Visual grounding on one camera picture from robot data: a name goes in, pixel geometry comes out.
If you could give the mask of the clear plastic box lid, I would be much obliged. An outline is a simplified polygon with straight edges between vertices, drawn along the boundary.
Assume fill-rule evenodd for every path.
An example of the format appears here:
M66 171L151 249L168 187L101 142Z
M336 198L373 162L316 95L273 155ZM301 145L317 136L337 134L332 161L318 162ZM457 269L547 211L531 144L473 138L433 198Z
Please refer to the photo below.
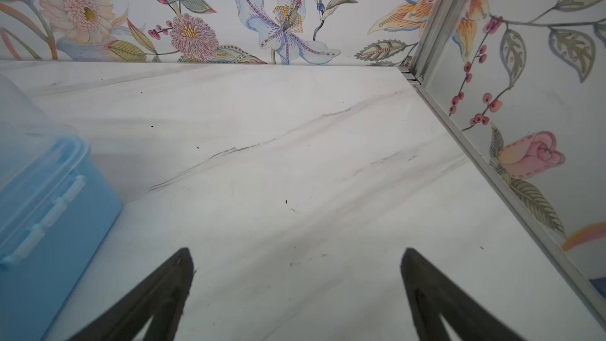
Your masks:
M87 179L88 143L1 77L1 267L25 260Z

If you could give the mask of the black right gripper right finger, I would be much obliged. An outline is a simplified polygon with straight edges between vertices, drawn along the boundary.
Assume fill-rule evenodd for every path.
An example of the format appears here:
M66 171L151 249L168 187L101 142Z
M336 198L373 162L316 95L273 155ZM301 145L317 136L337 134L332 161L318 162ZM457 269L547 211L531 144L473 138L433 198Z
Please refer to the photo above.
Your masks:
M406 249L400 271L420 340L451 339L449 324L462 340L523 341L416 249Z

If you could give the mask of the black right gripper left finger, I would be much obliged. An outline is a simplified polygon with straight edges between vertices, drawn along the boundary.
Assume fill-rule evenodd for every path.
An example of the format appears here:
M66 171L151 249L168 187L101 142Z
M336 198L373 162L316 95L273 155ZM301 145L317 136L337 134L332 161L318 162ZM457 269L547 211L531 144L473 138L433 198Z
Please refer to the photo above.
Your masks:
M194 278L189 249L181 248L72 340L173 340Z

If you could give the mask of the blue plastic tool box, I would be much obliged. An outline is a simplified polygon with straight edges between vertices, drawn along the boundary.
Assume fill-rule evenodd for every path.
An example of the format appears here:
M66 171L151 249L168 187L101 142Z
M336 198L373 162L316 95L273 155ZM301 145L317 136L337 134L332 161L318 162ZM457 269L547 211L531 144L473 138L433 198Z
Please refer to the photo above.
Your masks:
M120 214L88 143L60 137L1 189L1 338L42 340Z

